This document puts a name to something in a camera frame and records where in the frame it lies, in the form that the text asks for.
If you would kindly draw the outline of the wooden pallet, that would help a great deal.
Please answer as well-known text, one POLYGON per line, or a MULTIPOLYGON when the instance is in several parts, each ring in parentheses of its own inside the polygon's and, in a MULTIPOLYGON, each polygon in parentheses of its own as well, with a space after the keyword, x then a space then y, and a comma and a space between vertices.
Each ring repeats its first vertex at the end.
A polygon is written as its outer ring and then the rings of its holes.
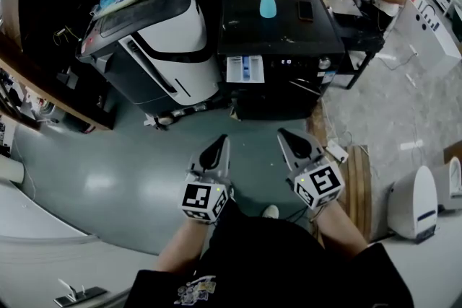
POLYGON ((340 204, 369 242, 372 225, 372 177, 367 147, 353 145, 344 149, 349 156, 345 163, 339 166, 345 181, 340 204))

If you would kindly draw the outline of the small metal bracket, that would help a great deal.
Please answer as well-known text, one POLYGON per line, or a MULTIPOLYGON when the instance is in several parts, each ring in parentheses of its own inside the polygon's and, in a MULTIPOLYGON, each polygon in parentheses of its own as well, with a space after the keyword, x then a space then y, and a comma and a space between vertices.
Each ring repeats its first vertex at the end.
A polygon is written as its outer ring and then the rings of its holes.
POLYGON ((58 282, 68 290, 66 295, 57 297, 53 300, 60 308, 69 308, 75 304, 80 304, 90 299, 102 296, 108 292, 106 289, 100 288, 98 286, 94 286, 88 289, 84 286, 81 286, 81 289, 77 291, 73 286, 69 285, 60 278, 58 279, 58 282))

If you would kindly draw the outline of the white cylinder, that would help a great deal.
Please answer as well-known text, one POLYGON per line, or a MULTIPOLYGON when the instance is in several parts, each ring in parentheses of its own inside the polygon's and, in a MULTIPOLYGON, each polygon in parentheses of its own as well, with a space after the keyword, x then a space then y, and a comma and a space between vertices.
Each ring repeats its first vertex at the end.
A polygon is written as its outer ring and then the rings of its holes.
POLYGON ((23 163, 0 155, 0 185, 21 185, 25 179, 23 163))

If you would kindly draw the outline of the person's black shirt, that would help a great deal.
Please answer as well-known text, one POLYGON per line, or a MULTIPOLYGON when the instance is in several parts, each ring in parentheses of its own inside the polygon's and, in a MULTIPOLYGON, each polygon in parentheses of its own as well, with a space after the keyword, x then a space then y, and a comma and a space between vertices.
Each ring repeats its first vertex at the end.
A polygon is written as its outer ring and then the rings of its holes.
POLYGON ((124 308, 414 308, 385 248, 348 261, 302 227, 244 216, 219 222, 194 273, 138 272, 124 308))

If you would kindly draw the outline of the black smartphone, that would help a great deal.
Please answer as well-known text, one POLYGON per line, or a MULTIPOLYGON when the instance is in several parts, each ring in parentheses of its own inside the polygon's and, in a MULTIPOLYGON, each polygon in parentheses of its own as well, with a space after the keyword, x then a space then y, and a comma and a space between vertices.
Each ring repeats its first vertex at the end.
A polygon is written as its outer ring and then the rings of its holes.
POLYGON ((303 22, 313 21, 313 6, 309 1, 298 1, 298 18, 303 22))

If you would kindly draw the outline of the white counter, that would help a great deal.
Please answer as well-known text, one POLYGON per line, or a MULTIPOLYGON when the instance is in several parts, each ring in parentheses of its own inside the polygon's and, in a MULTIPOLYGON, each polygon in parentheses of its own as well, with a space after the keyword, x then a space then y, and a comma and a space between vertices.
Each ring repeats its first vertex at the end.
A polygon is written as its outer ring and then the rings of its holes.
POLYGON ((462 61, 458 46, 426 0, 408 0, 394 28, 417 52, 422 68, 430 76, 443 78, 462 61))

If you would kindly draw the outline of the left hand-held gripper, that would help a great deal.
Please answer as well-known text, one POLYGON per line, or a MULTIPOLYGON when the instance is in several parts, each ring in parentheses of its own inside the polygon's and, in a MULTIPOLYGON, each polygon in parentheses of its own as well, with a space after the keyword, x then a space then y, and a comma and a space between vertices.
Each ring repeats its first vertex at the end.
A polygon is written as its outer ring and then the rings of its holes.
POLYGON ((205 224, 216 222, 230 199, 230 139, 220 135, 196 150, 190 159, 179 197, 187 218, 205 224))

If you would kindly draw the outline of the white detergent drawer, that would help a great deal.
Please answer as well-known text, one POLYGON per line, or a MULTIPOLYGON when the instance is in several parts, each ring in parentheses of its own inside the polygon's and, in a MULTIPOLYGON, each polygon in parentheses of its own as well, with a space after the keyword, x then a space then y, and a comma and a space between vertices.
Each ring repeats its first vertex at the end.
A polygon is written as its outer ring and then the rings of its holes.
POLYGON ((228 83, 264 83, 262 56, 227 57, 226 82, 228 83))

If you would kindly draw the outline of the person's left forearm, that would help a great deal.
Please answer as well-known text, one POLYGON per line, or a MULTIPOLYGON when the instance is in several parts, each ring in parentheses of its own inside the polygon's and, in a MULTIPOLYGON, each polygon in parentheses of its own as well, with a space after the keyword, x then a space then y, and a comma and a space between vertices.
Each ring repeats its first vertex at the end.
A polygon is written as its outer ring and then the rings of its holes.
POLYGON ((201 257, 208 231, 208 224, 186 219, 158 255, 154 270, 178 275, 191 273, 201 257))

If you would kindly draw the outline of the black table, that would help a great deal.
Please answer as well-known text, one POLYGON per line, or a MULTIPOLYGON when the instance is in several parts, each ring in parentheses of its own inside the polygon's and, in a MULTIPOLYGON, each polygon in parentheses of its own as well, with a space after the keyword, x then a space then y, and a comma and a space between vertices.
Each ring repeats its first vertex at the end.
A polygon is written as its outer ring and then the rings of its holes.
POLYGON ((378 26, 359 9, 360 0, 328 0, 334 26, 346 50, 338 76, 349 76, 343 86, 350 90, 385 44, 378 26))

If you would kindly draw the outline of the white power strip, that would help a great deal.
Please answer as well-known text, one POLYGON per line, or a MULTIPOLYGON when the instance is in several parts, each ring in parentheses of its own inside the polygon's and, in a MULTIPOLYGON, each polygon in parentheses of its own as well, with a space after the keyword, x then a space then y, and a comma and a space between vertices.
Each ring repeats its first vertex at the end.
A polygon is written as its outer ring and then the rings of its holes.
POLYGON ((326 151, 340 163, 345 163, 349 158, 347 151, 332 139, 328 141, 326 151))

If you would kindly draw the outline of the person's black trousers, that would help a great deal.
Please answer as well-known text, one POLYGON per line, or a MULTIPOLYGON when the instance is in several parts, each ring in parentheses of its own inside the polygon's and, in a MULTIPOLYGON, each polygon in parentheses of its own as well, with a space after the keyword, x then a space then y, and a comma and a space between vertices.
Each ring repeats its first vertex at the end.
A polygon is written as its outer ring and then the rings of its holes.
POLYGON ((247 216, 235 201, 228 201, 209 240, 210 248, 250 249, 270 247, 277 250, 294 245, 317 246, 317 240, 301 226, 283 219, 247 216))

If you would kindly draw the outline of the black washing machine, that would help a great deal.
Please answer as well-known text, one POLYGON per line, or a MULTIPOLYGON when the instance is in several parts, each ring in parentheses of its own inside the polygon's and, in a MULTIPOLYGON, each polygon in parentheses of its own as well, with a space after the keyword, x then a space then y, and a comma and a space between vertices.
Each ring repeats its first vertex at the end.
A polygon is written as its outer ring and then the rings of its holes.
POLYGON ((263 18, 261 0, 222 0, 217 57, 219 88, 238 120, 296 120, 311 115, 343 61, 345 48, 323 0, 275 0, 263 18), (298 18, 298 1, 313 6, 313 21, 298 18), (226 82, 227 57, 262 56, 265 82, 226 82))

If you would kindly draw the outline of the small cardboard box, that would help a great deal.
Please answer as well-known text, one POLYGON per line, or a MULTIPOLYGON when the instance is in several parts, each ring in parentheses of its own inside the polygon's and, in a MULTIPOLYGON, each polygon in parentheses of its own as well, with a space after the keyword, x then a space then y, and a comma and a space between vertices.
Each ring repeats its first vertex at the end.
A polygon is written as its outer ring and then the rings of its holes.
POLYGON ((449 163, 453 157, 458 158, 459 162, 462 164, 462 140, 443 150, 443 160, 445 164, 449 163))

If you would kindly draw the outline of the person's right forearm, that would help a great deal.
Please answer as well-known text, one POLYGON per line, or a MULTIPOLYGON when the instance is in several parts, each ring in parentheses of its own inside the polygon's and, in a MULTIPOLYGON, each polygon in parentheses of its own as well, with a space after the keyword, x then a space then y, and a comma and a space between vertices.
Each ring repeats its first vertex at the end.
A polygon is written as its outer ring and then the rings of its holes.
POLYGON ((325 248, 343 259, 351 260, 368 248, 365 238, 338 201, 325 205, 315 221, 325 248))

